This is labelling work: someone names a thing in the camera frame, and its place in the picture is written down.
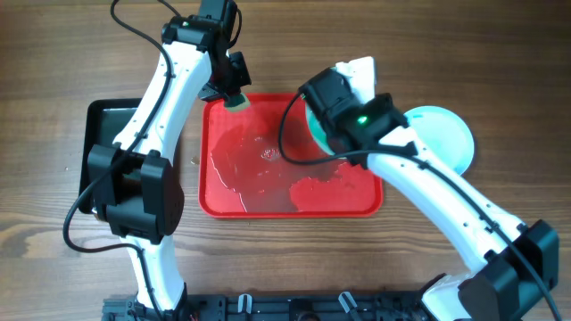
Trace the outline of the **green yellow sponge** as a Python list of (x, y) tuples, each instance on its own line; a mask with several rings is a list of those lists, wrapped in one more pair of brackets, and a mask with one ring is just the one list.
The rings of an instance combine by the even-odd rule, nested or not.
[(239, 112), (239, 111), (243, 111), (246, 108), (248, 108), (250, 106), (250, 101), (248, 99), (248, 97), (241, 93), (238, 95), (232, 95), (230, 96), (225, 102), (224, 102), (224, 108), (227, 109), (228, 111), (231, 112)]

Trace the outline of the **light blue plate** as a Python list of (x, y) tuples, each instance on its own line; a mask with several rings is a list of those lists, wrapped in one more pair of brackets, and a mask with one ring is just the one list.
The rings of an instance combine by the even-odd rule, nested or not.
[(307, 103), (305, 104), (305, 118), (310, 134), (317, 146), (327, 155), (334, 155), (335, 153), (331, 150), (327, 143), (327, 134), (321, 127), (319, 121)]
[(425, 105), (404, 113), (420, 139), (449, 168), (463, 175), (476, 154), (476, 142), (468, 124), (443, 107)]

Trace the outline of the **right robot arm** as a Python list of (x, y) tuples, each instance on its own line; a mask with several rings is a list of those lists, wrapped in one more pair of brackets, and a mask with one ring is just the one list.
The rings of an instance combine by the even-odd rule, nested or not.
[(518, 320), (539, 300), (562, 318), (551, 290), (559, 276), (559, 236), (545, 221), (528, 226), (448, 168), (389, 94), (365, 97), (349, 77), (327, 68), (298, 95), (324, 129), (335, 158), (381, 177), (450, 241), (466, 270), (421, 294), (434, 320)]

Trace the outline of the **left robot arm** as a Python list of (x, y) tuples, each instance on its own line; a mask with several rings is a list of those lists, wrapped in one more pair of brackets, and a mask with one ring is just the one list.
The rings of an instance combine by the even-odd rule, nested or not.
[(88, 147), (80, 200), (128, 250), (138, 292), (103, 304), (104, 320), (189, 320), (186, 284), (173, 234), (185, 196), (175, 169), (178, 140), (195, 99), (221, 100), (229, 111), (250, 102), (244, 57), (231, 49), (243, 23), (233, 1), (203, 1), (176, 12), (154, 43), (160, 58), (143, 98), (109, 143)]

